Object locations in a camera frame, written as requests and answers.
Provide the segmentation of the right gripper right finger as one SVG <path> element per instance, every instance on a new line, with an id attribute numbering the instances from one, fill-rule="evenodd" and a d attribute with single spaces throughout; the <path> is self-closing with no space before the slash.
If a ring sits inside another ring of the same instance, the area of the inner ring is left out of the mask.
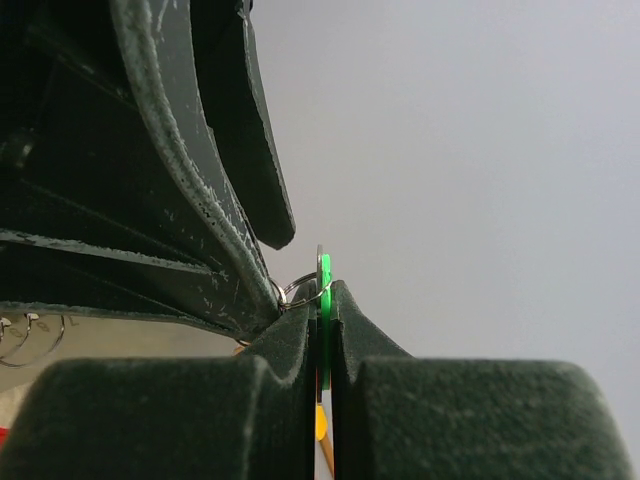
<path id="1" fill-rule="evenodd" d="M 340 479 L 629 479 L 594 379 L 548 360 L 416 358 L 332 288 Z"/>

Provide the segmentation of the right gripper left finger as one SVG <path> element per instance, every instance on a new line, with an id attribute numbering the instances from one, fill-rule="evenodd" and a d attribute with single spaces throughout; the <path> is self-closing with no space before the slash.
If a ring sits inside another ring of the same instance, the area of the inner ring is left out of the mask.
<path id="1" fill-rule="evenodd" d="M 310 479 L 316 310 L 230 357 L 73 359 L 28 391 L 5 479 Z"/>

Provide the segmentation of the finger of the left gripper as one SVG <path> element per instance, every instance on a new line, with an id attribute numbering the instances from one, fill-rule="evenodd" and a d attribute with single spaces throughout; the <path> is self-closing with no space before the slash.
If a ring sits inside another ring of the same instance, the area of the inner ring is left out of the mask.
<path id="1" fill-rule="evenodd" d="M 1 5 L 1 305 L 234 339 L 279 314 L 208 126 L 192 1 Z"/>
<path id="2" fill-rule="evenodd" d="M 251 1 L 192 1 L 200 96 L 226 175 L 257 239 L 279 250 L 296 225 L 259 68 Z"/>

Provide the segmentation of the red handled key organizer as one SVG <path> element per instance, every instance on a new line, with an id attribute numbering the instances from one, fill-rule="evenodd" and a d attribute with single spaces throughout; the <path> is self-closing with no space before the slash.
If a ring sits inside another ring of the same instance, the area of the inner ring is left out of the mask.
<path id="1" fill-rule="evenodd" d="M 33 312 L 1 314 L 1 366 L 20 369 L 51 355 L 66 333 L 63 315 Z"/>

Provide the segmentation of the green tagged key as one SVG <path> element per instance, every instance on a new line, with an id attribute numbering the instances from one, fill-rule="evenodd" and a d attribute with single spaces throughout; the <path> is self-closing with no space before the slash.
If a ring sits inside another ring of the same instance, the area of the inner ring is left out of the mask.
<path id="1" fill-rule="evenodd" d="M 300 308 L 313 304 L 316 310 L 315 340 L 317 343 L 316 359 L 316 400 L 320 402 L 324 391 L 330 389 L 331 384 L 331 310 L 332 310 L 332 284 L 333 275 L 331 257 L 324 252 L 319 245 L 316 252 L 316 270 L 291 282 L 286 287 L 281 287 L 275 280 L 270 280 L 277 292 L 279 308 L 282 311 Z M 289 301 L 287 295 L 290 292 L 313 282 L 315 293 L 302 300 Z"/>

